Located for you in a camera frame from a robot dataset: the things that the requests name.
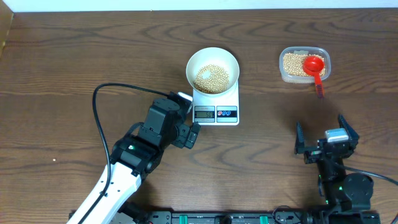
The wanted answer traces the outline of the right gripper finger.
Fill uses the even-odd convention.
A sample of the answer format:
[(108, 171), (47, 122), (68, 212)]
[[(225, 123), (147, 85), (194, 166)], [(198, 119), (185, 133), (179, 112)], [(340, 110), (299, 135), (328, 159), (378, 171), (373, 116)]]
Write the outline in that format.
[(294, 153), (295, 154), (303, 154), (305, 150), (305, 138), (303, 135), (303, 129), (299, 122), (296, 123), (296, 140)]
[(346, 130), (349, 140), (358, 140), (359, 139), (359, 135), (357, 134), (357, 132), (347, 123), (347, 121), (345, 120), (345, 118), (342, 114), (338, 115), (338, 122), (339, 122), (340, 128), (343, 128)]

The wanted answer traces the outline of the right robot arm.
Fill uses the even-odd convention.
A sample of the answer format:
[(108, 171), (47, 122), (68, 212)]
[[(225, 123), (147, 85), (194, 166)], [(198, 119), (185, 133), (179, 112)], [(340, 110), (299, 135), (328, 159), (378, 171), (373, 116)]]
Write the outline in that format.
[(318, 188), (326, 204), (309, 208), (303, 213), (302, 223), (365, 223), (363, 212), (371, 208), (374, 181), (368, 174), (348, 168), (343, 159), (349, 158), (358, 145), (359, 135), (338, 116), (340, 127), (330, 129), (316, 146), (306, 146), (303, 129), (296, 124), (294, 153), (302, 154), (304, 163), (318, 167)]

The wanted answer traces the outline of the white ceramic bowl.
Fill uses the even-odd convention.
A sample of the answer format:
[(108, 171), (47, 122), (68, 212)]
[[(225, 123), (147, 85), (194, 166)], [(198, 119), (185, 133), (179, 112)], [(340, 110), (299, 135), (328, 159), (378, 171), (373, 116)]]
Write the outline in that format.
[[(201, 49), (197, 51), (195, 54), (193, 54), (186, 66), (186, 77), (189, 84), (192, 86), (194, 90), (199, 91), (194, 87), (193, 83), (199, 69), (210, 64), (221, 66), (228, 72), (229, 85), (226, 91), (228, 91), (234, 84), (238, 82), (240, 75), (240, 67), (235, 56), (225, 49), (217, 47), (208, 47)], [(222, 94), (222, 93), (207, 94), (203, 92), (201, 93), (205, 96), (209, 95), (220, 96)]]

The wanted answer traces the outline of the white digital kitchen scale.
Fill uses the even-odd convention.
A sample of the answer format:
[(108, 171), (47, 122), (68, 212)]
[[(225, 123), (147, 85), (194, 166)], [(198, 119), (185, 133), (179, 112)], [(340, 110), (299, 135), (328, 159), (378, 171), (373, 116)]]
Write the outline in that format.
[(237, 126), (239, 124), (238, 83), (220, 96), (205, 96), (194, 90), (192, 119), (201, 126)]

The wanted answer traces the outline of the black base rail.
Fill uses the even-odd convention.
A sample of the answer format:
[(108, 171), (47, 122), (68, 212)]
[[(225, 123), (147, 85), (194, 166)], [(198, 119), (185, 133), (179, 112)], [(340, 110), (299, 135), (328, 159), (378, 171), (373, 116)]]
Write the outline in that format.
[(278, 209), (267, 213), (183, 213), (153, 211), (144, 215), (117, 212), (106, 223), (151, 223), (151, 224), (273, 224), (315, 223), (312, 218), (303, 218), (299, 212)]

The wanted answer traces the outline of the clear plastic container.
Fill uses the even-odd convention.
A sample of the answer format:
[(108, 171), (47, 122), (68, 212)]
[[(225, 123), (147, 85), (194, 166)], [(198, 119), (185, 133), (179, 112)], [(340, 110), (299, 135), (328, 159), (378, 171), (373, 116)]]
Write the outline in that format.
[(286, 53), (295, 53), (295, 54), (316, 54), (316, 55), (320, 55), (325, 59), (325, 63), (324, 63), (324, 69), (322, 70), (321, 74), (320, 74), (320, 78), (322, 81), (326, 80), (331, 73), (331, 58), (329, 53), (322, 48), (319, 47), (287, 47), (286, 49), (284, 49), (280, 56), (279, 56), (279, 69), (280, 69), (280, 73), (281, 73), (281, 77), (283, 79), (283, 81), (287, 82), (287, 83), (299, 83), (299, 84), (308, 84), (308, 83), (315, 83), (314, 82), (314, 78), (312, 76), (308, 76), (308, 77), (301, 77), (301, 76), (292, 76), (289, 75), (283, 68), (283, 56)]

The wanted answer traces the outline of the red plastic measuring scoop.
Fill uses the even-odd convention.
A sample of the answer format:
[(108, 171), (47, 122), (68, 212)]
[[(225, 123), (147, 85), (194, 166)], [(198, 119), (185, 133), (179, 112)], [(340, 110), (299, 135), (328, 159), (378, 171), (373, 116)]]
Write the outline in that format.
[(318, 98), (324, 97), (324, 89), (323, 83), (320, 78), (320, 74), (324, 69), (324, 62), (322, 59), (316, 56), (308, 56), (303, 61), (303, 70), (307, 75), (310, 75), (314, 78), (315, 89), (317, 92)]

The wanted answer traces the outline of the soybeans in bowl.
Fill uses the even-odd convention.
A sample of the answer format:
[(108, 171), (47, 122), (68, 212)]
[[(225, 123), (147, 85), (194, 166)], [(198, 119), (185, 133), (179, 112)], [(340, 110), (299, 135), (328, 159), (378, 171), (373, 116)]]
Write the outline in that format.
[(193, 83), (203, 93), (219, 94), (227, 90), (229, 74), (223, 67), (210, 64), (199, 69)]

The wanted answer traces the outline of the soybeans in container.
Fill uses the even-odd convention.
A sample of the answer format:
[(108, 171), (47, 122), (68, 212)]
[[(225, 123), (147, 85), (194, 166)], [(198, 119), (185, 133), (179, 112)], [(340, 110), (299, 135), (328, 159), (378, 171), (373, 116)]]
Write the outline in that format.
[(292, 76), (301, 76), (301, 77), (308, 77), (308, 74), (305, 73), (303, 70), (303, 63), (304, 60), (309, 57), (314, 56), (320, 58), (324, 63), (325, 59), (316, 54), (295, 54), (295, 53), (286, 53), (283, 58), (283, 68), (284, 70)]

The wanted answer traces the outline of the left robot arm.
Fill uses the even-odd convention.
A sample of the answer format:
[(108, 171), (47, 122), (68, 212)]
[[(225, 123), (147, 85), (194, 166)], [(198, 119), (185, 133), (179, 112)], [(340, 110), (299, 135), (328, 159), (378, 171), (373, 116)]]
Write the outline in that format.
[(138, 133), (125, 134), (113, 146), (110, 164), (100, 180), (69, 219), (69, 223), (109, 223), (159, 164), (169, 145), (191, 149), (200, 125), (185, 124), (193, 98), (182, 92), (157, 98)]

